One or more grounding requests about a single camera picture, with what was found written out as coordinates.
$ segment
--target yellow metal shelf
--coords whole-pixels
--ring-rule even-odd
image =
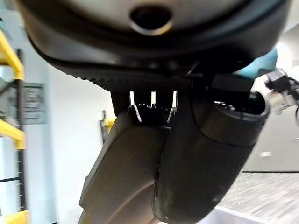
[[[0,30],[0,65],[1,64],[9,65],[14,69],[14,79],[24,80],[24,67],[7,42],[3,32]]]
[[[20,211],[5,217],[5,223],[7,224],[28,224],[29,223],[29,211]]]
[[[111,128],[115,122],[115,118],[106,118],[104,122],[106,127]]]
[[[0,137],[10,137],[15,141],[16,150],[25,149],[25,134],[20,129],[0,119]]]

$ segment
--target black plastic housing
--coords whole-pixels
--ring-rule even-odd
[[[270,108],[257,92],[228,107],[207,98],[181,99],[155,183],[153,211],[160,221],[197,223],[239,174]]]
[[[197,65],[232,72],[268,53],[291,1],[249,0],[204,25],[154,37],[95,24],[58,0],[17,2],[37,52],[65,73],[110,91],[179,91]]]

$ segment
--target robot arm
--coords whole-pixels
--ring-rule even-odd
[[[282,69],[276,69],[266,74],[266,87],[271,90],[267,94],[271,110],[280,115],[285,109],[296,106],[296,122],[299,125],[299,82],[287,75]]]

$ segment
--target white wall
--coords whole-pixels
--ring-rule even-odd
[[[113,117],[110,92],[49,66],[51,147],[60,224],[78,222],[79,198],[101,149],[101,110]]]

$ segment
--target cable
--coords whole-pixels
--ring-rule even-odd
[[[295,119],[296,119],[296,123],[299,126],[299,117],[298,117],[298,112],[299,112],[299,107],[297,107],[296,112],[295,112]]]

